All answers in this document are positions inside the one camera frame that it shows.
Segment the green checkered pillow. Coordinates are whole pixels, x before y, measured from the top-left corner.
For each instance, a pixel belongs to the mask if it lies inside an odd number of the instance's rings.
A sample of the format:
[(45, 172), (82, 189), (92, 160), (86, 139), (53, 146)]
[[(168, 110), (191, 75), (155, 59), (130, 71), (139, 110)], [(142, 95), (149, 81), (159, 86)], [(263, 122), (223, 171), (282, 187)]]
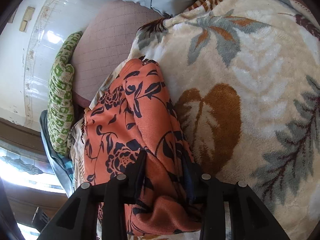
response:
[(69, 152), (68, 135), (74, 121), (73, 79), (74, 67), (70, 64), (74, 50), (83, 32), (72, 33), (57, 53), (49, 78), (47, 126), (55, 152), (66, 156)]

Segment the beige wall switches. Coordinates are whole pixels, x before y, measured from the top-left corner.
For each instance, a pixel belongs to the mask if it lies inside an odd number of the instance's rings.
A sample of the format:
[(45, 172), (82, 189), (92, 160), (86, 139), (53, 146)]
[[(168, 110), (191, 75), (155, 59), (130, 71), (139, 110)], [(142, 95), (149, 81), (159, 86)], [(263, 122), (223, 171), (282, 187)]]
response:
[(34, 12), (35, 12), (35, 8), (27, 7), (23, 15), (23, 18), (19, 27), (19, 31), (26, 32), (28, 22), (32, 19)]

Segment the cream leaf-print blanket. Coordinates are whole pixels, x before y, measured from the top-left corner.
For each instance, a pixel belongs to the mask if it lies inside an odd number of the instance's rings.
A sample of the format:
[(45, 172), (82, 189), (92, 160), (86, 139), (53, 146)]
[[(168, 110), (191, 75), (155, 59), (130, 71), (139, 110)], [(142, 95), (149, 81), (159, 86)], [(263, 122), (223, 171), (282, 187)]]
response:
[[(304, 0), (198, 0), (136, 32), (196, 161), (249, 183), (291, 239), (319, 222), (319, 23)], [(120, 72), (106, 78), (90, 104)]]

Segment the orange floral garment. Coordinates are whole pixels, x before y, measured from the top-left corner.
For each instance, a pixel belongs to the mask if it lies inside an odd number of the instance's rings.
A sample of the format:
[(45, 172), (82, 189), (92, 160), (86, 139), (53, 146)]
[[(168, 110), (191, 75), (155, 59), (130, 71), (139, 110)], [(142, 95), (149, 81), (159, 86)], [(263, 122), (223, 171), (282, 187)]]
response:
[(157, 62), (132, 59), (85, 114), (86, 180), (94, 185), (125, 172), (147, 153), (141, 194), (125, 206), (127, 233), (171, 235), (200, 229), (188, 171), (193, 163)]

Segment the wooden door with glass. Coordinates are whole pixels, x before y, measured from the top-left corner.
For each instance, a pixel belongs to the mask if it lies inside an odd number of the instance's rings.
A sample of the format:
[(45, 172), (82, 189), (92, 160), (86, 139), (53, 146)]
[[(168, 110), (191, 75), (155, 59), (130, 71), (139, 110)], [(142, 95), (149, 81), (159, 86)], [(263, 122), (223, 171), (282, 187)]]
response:
[(25, 239), (37, 239), (31, 221), (37, 208), (53, 217), (67, 194), (44, 151), (38, 131), (1, 119), (1, 181)]

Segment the blue cloth with teal stripes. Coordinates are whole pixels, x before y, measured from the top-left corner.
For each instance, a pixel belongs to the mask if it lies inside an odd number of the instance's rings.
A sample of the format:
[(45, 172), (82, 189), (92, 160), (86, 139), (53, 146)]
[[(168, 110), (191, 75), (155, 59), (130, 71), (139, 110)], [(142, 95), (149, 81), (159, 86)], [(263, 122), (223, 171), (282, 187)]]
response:
[(48, 133), (47, 110), (42, 111), (40, 115), (41, 138), (49, 163), (57, 176), (62, 188), (65, 190), (67, 197), (70, 197), (74, 189), (74, 171), (71, 159), (57, 153), (50, 142)]

